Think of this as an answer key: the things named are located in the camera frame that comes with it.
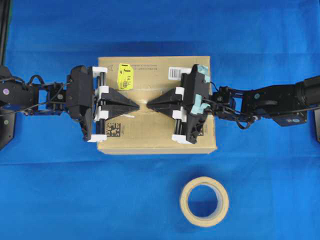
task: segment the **robotic arm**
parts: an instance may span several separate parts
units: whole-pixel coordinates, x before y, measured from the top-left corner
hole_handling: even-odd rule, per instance
[[[12,76],[7,67],[0,66],[0,150],[14,138],[18,112],[25,116],[66,112],[80,124],[85,141],[106,140],[108,119],[139,109],[136,103],[107,86],[107,72],[105,67],[76,66],[67,76],[66,83],[45,84],[39,75],[32,76],[26,83],[20,77]],[[35,78],[40,84],[33,83]],[[40,91],[46,91],[46,102],[39,103]],[[45,110],[39,110],[40,105],[45,105]],[[95,134],[92,134],[93,122],[96,123]]]
[[[195,64],[190,74],[181,75],[181,85],[150,101],[147,106],[176,119],[172,140],[195,144],[208,114],[234,121],[247,129],[262,118],[273,119],[282,127],[307,122],[307,111],[320,107],[320,76],[296,84],[272,85],[256,90],[237,90],[227,86],[209,94],[208,68]],[[241,111],[235,98],[242,99]]]
[[[0,150],[14,137],[16,113],[26,116],[61,115],[66,112],[80,124],[83,139],[100,142],[107,139],[108,119],[139,110],[132,100],[107,86],[105,67],[76,66],[66,83],[50,83],[39,75],[29,82],[12,76],[0,66]],[[40,84],[33,83],[37,78]],[[256,90],[236,90],[220,87],[210,94],[209,71],[195,64],[190,74],[181,75],[180,86],[148,102],[147,107],[175,119],[172,140],[180,144],[195,144],[208,117],[234,121],[247,129],[261,118],[273,119],[280,126],[307,122],[307,111],[320,107],[320,76],[296,84],[273,85]],[[46,102],[39,103],[39,92],[46,91]],[[241,110],[236,110],[235,98],[242,99]]]

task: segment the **blue background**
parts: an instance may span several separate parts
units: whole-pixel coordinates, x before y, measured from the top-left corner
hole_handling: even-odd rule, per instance
[[[256,89],[320,75],[318,0],[15,0],[11,72],[64,82],[103,56],[211,56],[218,86]],[[216,120],[209,155],[110,156],[77,123],[18,115],[0,152],[0,239],[319,239],[320,143],[314,115],[248,130]],[[218,225],[191,225],[182,187],[199,176],[230,199]]]

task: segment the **cardboard box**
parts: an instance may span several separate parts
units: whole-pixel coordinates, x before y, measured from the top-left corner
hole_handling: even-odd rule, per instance
[[[106,121],[107,140],[98,143],[99,151],[117,155],[208,154],[217,149],[212,115],[196,144],[179,144],[171,139],[175,120],[147,108],[148,101],[180,86],[179,80],[168,79],[169,67],[192,68],[202,64],[210,71],[209,56],[100,57],[99,66],[108,68],[107,85],[117,90],[120,64],[133,68],[133,88],[119,92],[140,105],[140,110]]]

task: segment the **tape roll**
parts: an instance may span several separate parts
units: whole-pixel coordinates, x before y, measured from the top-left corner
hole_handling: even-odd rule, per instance
[[[195,216],[189,209],[188,200],[191,191],[200,185],[205,185],[211,188],[217,198],[217,206],[213,213],[206,217]],[[180,208],[183,215],[188,219],[190,223],[200,227],[212,227],[220,223],[226,216],[229,208],[229,197],[225,188],[220,182],[207,177],[201,176],[188,182],[180,196]]]

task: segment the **yellow label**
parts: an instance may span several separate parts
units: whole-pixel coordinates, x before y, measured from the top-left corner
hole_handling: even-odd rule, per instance
[[[117,82],[119,90],[130,90],[134,87],[134,69],[130,64],[119,64]]]

